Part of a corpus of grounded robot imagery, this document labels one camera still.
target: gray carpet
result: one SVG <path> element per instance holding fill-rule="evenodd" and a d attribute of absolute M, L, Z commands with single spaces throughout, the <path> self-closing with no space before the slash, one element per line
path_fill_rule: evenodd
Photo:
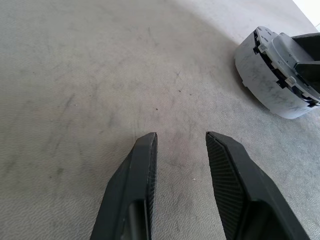
<path fill-rule="evenodd" d="M 257 26 L 316 29 L 291 0 L 0 1 L 0 239 L 89 239 L 108 180 L 158 134 L 155 240 L 225 239 L 205 132 L 241 142 L 320 238 L 320 111 L 242 86 Z"/>

